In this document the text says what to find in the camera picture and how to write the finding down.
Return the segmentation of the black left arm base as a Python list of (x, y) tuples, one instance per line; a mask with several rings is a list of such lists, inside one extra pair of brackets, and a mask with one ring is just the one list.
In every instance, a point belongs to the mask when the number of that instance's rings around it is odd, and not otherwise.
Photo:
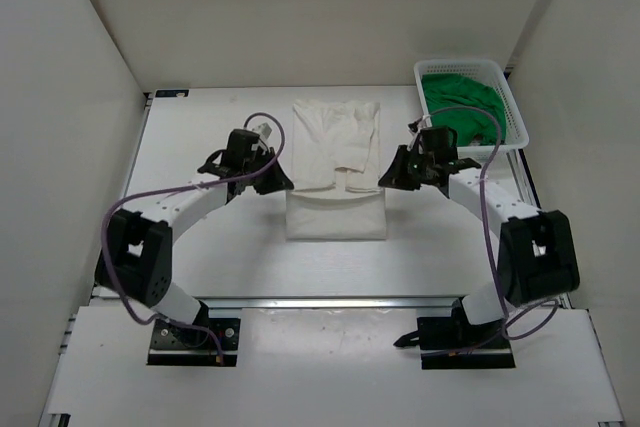
[(209, 334), (157, 320), (150, 337), (147, 364), (165, 367), (235, 367), (241, 319), (210, 317), (208, 329), (216, 336), (222, 353), (218, 352), (217, 344)]

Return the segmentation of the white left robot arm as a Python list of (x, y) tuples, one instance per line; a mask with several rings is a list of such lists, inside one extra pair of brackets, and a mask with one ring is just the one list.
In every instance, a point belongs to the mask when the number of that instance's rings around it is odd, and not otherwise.
[(266, 123), (235, 129), (227, 146), (211, 154), (186, 187), (146, 210), (120, 208), (110, 214), (95, 282), (171, 321), (186, 346), (205, 343), (210, 333), (206, 307), (172, 280), (173, 246), (197, 222), (249, 187), (259, 195), (293, 188), (277, 160), (281, 151), (268, 143), (270, 135)]

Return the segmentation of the white plastic basket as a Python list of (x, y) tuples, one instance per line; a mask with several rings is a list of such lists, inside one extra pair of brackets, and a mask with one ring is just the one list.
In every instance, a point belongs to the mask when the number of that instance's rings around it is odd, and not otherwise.
[[(499, 151), (506, 153), (524, 148), (528, 145), (529, 135), (515, 97), (511, 92), (502, 69), (496, 62), (481, 58), (431, 59), (417, 62), (414, 65), (413, 71), (422, 110), (427, 116), (427, 122), (431, 125), (433, 125), (431, 120), (432, 114), (427, 110), (421, 86), (421, 77), (426, 74), (438, 73), (460, 74), (494, 88), (501, 97), (505, 108), (507, 133), (504, 142), (497, 139), (496, 144), (500, 145)], [(467, 147), (458, 146), (458, 148), (463, 157), (486, 159), (495, 145), (482, 146), (474, 143)]]

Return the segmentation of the aluminium right side rail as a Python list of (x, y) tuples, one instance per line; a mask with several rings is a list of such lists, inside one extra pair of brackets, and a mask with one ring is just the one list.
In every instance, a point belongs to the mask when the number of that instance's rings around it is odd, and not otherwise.
[(514, 152), (531, 214), (510, 214), (500, 230), (498, 273), (507, 299), (520, 306), (575, 290), (580, 274), (568, 217), (541, 209), (522, 149)]

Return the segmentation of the aluminium rail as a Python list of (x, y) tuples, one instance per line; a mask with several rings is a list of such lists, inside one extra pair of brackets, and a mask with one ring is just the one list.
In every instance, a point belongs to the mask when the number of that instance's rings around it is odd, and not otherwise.
[(520, 306), (575, 290), (580, 274), (568, 217), (541, 209), (522, 149), (514, 152), (531, 214), (510, 214), (500, 230), (498, 273), (507, 299)]
[(454, 297), (429, 296), (312, 296), (312, 297), (201, 297), (210, 309), (436, 309), (448, 312)]

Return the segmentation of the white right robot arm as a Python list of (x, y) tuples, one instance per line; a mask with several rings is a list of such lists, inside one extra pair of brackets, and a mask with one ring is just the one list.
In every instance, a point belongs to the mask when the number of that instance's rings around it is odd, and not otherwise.
[(416, 191), (432, 186), (482, 222), (492, 281), (462, 298), (463, 313), (449, 334), (470, 347), (517, 307), (577, 290), (580, 273), (568, 217), (542, 211), (487, 177), (489, 164), (461, 158), (457, 134), (448, 127), (409, 125), (410, 143), (398, 147), (379, 180), (385, 189)]

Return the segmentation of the white t shirt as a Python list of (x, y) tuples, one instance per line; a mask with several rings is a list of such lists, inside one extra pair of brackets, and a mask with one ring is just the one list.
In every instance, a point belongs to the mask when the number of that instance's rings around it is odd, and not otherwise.
[(378, 102), (293, 104), (292, 180), (286, 235), (296, 241), (387, 237)]

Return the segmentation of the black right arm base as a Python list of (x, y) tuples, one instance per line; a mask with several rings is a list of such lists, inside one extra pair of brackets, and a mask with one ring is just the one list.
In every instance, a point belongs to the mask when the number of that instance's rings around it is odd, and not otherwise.
[(397, 349), (418, 348), (422, 370), (493, 370), (516, 367), (501, 320), (472, 325), (459, 302), (448, 317), (422, 316), (417, 329), (400, 336)]

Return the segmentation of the green t shirt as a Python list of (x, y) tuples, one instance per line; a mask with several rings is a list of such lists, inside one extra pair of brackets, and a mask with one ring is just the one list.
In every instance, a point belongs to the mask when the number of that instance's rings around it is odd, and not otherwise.
[(423, 75), (421, 86), (433, 125), (453, 129), (459, 147), (506, 140), (505, 108), (494, 88), (455, 73)]

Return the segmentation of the aluminium front rail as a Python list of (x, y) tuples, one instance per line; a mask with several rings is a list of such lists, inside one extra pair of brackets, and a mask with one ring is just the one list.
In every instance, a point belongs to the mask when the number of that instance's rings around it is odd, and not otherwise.
[(312, 297), (201, 297), (210, 309), (436, 309), (448, 312), (454, 297), (429, 296), (312, 296)]

